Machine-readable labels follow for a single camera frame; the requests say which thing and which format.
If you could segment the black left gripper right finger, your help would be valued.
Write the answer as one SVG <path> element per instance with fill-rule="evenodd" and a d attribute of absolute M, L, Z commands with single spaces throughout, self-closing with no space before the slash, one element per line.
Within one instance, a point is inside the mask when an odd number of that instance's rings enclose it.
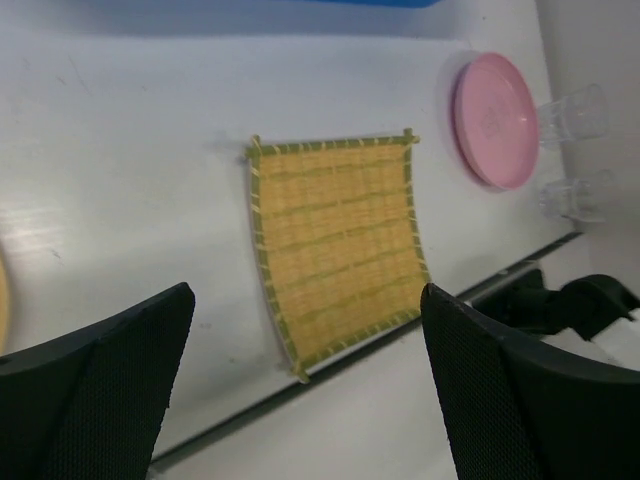
<path fill-rule="evenodd" d="M 421 319 L 458 478 L 638 478 L 637 371 L 536 340 L 433 283 Z"/>

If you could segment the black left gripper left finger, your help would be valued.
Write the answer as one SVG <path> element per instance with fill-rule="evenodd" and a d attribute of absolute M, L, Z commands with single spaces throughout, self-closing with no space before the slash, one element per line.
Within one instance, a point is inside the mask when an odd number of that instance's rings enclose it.
<path fill-rule="evenodd" d="M 3 356 L 2 478 L 145 478 L 194 310 L 179 283 Z"/>

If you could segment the clear plastic cup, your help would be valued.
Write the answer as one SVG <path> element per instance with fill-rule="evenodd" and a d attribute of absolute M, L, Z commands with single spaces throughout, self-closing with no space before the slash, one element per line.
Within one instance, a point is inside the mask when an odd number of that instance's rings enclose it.
<path fill-rule="evenodd" d="M 539 206 L 548 218 L 600 223 L 605 221 L 615 197 L 616 181 L 612 172 L 600 170 L 547 183 L 540 190 Z"/>
<path fill-rule="evenodd" d="M 539 143 L 545 147 L 601 138 L 610 129 L 608 102 L 598 84 L 539 106 L 537 118 Z"/>

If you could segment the pink plastic plate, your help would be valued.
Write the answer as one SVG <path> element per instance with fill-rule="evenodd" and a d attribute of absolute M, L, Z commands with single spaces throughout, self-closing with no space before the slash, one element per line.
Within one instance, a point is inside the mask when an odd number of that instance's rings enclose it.
<path fill-rule="evenodd" d="M 537 110 L 523 75 L 505 56 L 482 53 L 462 69 L 452 125 L 462 158 L 486 185 L 515 190 L 531 178 L 539 153 Z"/>

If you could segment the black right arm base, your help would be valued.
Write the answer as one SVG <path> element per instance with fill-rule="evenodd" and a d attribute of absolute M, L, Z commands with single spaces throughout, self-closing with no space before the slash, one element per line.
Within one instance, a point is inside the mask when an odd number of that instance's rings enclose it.
<path fill-rule="evenodd" d="M 570 328 L 590 340 L 614 321 L 629 320 L 639 307 L 639 297 L 604 274 L 548 289 L 542 271 L 533 269 L 501 281 L 471 305 L 489 318 L 532 335 L 554 335 Z"/>

